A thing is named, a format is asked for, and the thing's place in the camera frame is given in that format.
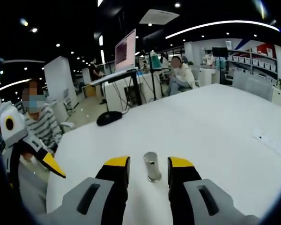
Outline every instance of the black ceiling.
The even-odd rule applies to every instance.
[[[175,2],[181,7],[175,8]],[[62,55],[69,58],[71,71],[81,71],[86,67],[83,60],[90,62],[96,57],[101,62],[100,49],[104,49],[105,61],[114,59],[114,47],[131,30],[137,30],[136,50],[144,49],[142,38],[155,31],[162,30],[147,47],[161,51],[169,49],[170,44],[183,45],[186,41],[213,38],[249,38],[270,43],[281,43],[281,33],[269,28],[250,24],[226,24],[205,27],[165,39],[165,36],[193,26],[223,20],[251,20],[269,24],[276,20],[275,26],[281,30],[281,0],[264,0],[266,17],[263,19],[253,0],[103,0],[97,7],[96,0],[89,1],[0,1],[0,57],[4,60],[29,59],[45,63]],[[180,14],[180,17],[165,26],[139,24],[149,9],[160,9]],[[29,23],[25,27],[19,23],[25,18]],[[104,45],[99,46],[98,37],[103,35]],[[19,80],[42,77],[42,63],[3,64],[0,70],[1,86]],[[7,88],[6,95],[14,88]]]

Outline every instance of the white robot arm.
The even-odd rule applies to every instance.
[[[6,144],[4,163],[7,177],[13,187],[19,186],[19,159],[20,155],[25,152],[32,154],[53,173],[63,178],[66,177],[53,156],[48,152],[47,147],[28,130],[23,115],[12,106],[10,101],[0,106],[0,128]]]

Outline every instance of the silver cup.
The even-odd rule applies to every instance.
[[[158,159],[155,152],[147,152],[144,155],[144,160],[146,163],[148,171],[148,180],[151,182],[158,182],[161,179],[161,173],[158,168]]]

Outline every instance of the power strip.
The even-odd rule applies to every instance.
[[[275,152],[281,155],[281,143],[276,142],[265,133],[261,132],[259,129],[253,131],[253,137],[260,140],[266,146],[272,148]]]

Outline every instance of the monitor screen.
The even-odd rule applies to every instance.
[[[116,45],[116,72],[135,67],[135,36],[134,29]]]

